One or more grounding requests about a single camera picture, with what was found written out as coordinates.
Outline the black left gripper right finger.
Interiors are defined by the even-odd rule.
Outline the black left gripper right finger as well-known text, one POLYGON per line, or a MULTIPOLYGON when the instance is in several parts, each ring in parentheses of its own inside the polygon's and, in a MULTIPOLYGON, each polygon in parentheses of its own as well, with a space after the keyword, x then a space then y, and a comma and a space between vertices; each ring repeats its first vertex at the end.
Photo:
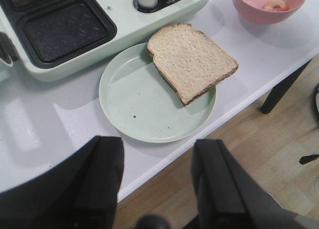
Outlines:
POLYGON ((221 140, 197 140, 191 175, 202 229, 317 229, 319 222, 280 206, 221 140))

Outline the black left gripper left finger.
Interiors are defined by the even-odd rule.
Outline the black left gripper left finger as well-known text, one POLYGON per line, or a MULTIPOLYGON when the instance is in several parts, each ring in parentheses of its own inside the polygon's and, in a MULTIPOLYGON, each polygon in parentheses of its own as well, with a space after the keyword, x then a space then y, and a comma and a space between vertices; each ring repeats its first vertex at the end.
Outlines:
POLYGON ((124 170, 119 137, 95 136, 44 174, 0 195, 3 229, 110 229, 124 170))

